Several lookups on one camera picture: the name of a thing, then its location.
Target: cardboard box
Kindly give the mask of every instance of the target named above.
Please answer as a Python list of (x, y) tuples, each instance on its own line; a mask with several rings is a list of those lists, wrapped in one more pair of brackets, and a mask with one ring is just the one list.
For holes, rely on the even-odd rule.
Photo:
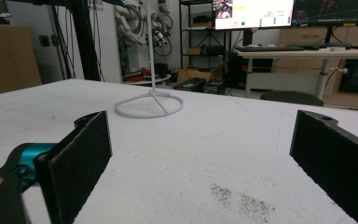
[(186, 54), (189, 55), (200, 55), (203, 54), (203, 49), (200, 48), (190, 48), (186, 50)]
[(205, 78), (206, 81), (209, 81), (210, 78), (222, 78), (223, 70), (226, 64), (227, 63), (220, 63), (216, 67), (212, 68), (190, 66), (188, 68), (181, 69), (178, 73), (177, 83), (182, 83), (191, 77), (202, 77)]
[(212, 29), (212, 22), (211, 21), (193, 22), (191, 27), (205, 27), (206, 29)]
[(0, 25), (0, 93), (41, 84), (27, 27)]

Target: white table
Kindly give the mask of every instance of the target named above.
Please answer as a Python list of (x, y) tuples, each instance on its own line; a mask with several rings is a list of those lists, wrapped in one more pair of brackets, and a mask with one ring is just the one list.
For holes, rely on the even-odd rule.
[[(322, 100), (324, 85), (327, 81), (329, 63), (332, 59), (358, 59), (358, 49), (343, 51), (304, 50), (304, 51), (269, 51), (269, 52), (238, 52), (238, 56), (249, 59), (248, 74), (246, 78), (246, 97), (249, 97), (251, 88), (314, 91)], [(319, 76), (253, 73), (253, 59), (323, 59)]]
[[(76, 223), (355, 223), (289, 149), (298, 109), (333, 117), (356, 135), (358, 112), (171, 91), (186, 104), (176, 114), (115, 113), (115, 102), (148, 90), (67, 80), (0, 94), (0, 167), (17, 145), (59, 142), (75, 119), (106, 110), (113, 157)], [(128, 107), (158, 109), (150, 102)], [(48, 223), (40, 188), (23, 197), (33, 223)]]

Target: computer screen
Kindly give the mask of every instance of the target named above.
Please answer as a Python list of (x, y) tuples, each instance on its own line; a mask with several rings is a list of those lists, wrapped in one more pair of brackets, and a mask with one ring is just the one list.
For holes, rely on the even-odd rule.
[(295, 0), (213, 0), (213, 28), (235, 30), (290, 26)]
[(358, 25), (358, 0), (296, 0), (293, 26)]

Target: brown cabinet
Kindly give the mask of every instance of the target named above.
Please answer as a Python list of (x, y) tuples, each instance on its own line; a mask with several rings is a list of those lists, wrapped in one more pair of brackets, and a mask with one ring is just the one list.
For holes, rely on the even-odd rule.
[[(280, 46), (295, 43), (313, 43), (324, 42), (326, 35), (326, 28), (324, 27), (303, 27), (282, 29)], [(353, 46), (358, 47), (358, 27), (338, 27), (334, 30), (334, 36), (331, 37), (331, 42), (348, 42)], [(276, 72), (287, 73), (292, 72), (296, 74), (315, 74), (322, 68), (323, 60), (316, 59), (293, 59), (293, 60), (279, 60), (276, 63)], [(332, 60), (330, 67), (344, 67), (345, 60)], [(342, 74), (335, 72), (329, 79), (324, 91), (324, 103), (326, 105), (343, 105), (358, 107), (358, 93), (340, 92), (339, 83)]]
[(0, 93), (41, 84), (27, 27), (0, 25)]

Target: ribbed rubber pad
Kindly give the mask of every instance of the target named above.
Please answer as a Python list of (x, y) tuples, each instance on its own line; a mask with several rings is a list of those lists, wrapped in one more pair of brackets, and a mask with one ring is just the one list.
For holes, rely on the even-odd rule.
[(332, 118), (298, 111), (290, 155), (358, 222), (358, 137)]
[(105, 112), (79, 119), (51, 151), (34, 159), (52, 223), (73, 223), (112, 156)]

